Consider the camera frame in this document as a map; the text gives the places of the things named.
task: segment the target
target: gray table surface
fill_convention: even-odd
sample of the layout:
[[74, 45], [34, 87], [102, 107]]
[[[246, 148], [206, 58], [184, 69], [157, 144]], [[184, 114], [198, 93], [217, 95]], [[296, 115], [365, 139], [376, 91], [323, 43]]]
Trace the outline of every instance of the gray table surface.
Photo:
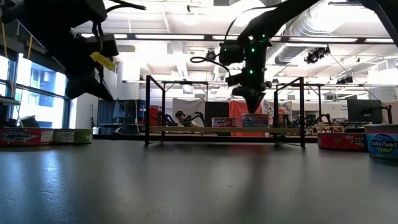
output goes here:
[[397, 223], [397, 173], [315, 144], [3, 148], [0, 223]]

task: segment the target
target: computer screen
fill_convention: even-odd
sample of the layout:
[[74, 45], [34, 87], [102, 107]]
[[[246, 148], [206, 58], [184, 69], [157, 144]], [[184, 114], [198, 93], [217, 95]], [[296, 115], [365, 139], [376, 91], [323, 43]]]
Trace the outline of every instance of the computer screen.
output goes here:
[[350, 122], [383, 122], [381, 101], [379, 100], [347, 100], [348, 120]]

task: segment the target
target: blue can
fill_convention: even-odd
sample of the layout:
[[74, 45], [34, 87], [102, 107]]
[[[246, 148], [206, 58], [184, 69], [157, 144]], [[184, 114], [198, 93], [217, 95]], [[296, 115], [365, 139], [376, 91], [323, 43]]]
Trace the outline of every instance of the blue can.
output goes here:
[[371, 157], [398, 160], [398, 125], [366, 125], [365, 132]]

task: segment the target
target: yellow tag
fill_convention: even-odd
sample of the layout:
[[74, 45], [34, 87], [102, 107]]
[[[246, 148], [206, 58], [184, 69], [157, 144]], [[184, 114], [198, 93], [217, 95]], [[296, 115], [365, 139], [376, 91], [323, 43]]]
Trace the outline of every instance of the yellow tag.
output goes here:
[[90, 57], [98, 63], [102, 64], [108, 70], [114, 70], [115, 63], [107, 59], [104, 55], [101, 55], [99, 52], [92, 53]]

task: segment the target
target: can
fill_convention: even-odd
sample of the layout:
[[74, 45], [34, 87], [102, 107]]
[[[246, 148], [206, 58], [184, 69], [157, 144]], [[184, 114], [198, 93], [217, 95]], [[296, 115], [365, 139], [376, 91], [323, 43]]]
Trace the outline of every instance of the can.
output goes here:
[[92, 129], [56, 129], [54, 131], [54, 143], [90, 144], [92, 141]]
[[41, 146], [53, 143], [54, 130], [45, 128], [1, 128], [0, 145]]
[[318, 133], [318, 147], [342, 151], [366, 152], [364, 133]]
[[243, 114], [242, 115], [244, 128], [268, 128], [269, 115], [268, 114]]
[[212, 118], [211, 126], [213, 128], [236, 128], [236, 118]]
[[365, 125], [369, 156], [398, 160], [398, 125]]

